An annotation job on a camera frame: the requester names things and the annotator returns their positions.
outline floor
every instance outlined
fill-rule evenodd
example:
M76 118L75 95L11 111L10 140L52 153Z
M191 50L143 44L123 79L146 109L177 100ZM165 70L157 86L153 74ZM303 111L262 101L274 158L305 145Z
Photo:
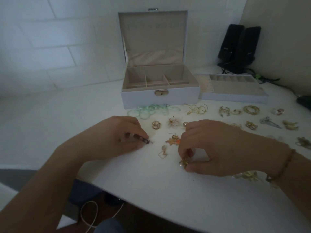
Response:
M95 226L107 218L111 218L120 208L120 206L111 207L104 202L104 195L100 195L93 199L98 204L98 216L95 221ZM95 216L95 205L88 204L83 208L83 218L86 222L91 223ZM159 218L153 214L147 213L131 204L124 204L119 211L116 218L123 224L127 233L140 232L169 232L169 233L196 233L185 227L171 223L167 220ZM81 220L78 223L63 227L56 231L56 233L84 233L88 229Z

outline white cable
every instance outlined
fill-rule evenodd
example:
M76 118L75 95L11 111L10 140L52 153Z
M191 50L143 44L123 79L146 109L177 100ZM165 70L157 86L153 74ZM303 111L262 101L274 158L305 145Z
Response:
M94 204L96 205L96 215L95 215L95 218L94 218L94 220L93 220L93 222L92 222L91 225L88 224L88 223L84 220L84 218L83 218L83 216L82 216L82 209L83 209L83 207L84 207L86 204L88 204L88 203L94 203ZM123 207L123 205L124 205L124 203L121 205L121 207L119 208L119 210L116 212L116 214L115 214L112 218L114 218L114 217L119 213L119 211L121 210L121 208ZM81 208L81 210L80 210L80 217L81 217L81 220L82 220L87 226L89 226L88 230L87 230L85 233L88 233L88 231L89 231L91 228L96 228L96 227L93 226L93 225L94 225L94 222L95 222L95 220L96 220L96 218L97 218L97 214L98 214L98 205L97 205L97 203L96 203L95 201L89 201L89 202L86 202L85 204L83 204L83 206L82 206L82 208Z

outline white desk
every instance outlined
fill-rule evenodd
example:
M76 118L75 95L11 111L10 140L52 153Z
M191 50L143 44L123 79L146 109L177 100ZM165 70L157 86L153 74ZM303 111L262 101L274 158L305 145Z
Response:
M0 164L13 167L39 168L54 149L77 133L112 115L123 116L120 90L122 81L83 86L0 101ZM204 115L186 115L186 106L171 116L181 122L213 119L238 123L243 129L246 120L259 125L261 135L282 136L286 143L308 158L311 152L295 145L296 137L311 139L311 113L295 103L291 92L263 85L270 95L267 105L257 105L261 112L252 116L220 117L221 105L241 109L245 103L199 101L207 104ZM272 108L284 108L285 114L274 116ZM269 115L281 124L283 119L299 122L299 131L278 129L259 124ZM162 123L159 130L151 123ZM181 135L182 127L168 129L168 116L155 114L140 120L154 144L108 161L86 163L79 178L86 180L136 206L172 222L199 231L221 232L310 232L311 226L289 199L266 182L251 183L232 177L189 174L180 166L177 146L168 147L164 160L158 157L161 146L170 137L167 132Z

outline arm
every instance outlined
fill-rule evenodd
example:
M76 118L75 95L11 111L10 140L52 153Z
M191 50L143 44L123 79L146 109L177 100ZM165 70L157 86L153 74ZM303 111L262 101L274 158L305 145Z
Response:
M60 145L36 175L0 212L0 232L54 232L82 164L142 147L124 134L148 135L133 117L111 117Z
M193 156L192 148L204 149L210 161L190 163L186 171L215 176L258 170L274 178L292 153L287 144L211 120L188 123L179 145L181 158ZM275 183L311 220L310 180L311 160L295 152Z

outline white brick wall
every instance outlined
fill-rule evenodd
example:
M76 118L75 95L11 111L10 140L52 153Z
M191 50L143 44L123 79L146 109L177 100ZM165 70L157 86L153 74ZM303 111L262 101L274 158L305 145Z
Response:
M114 81L118 12L189 10L186 64L212 65L246 0L0 0L0 97Z

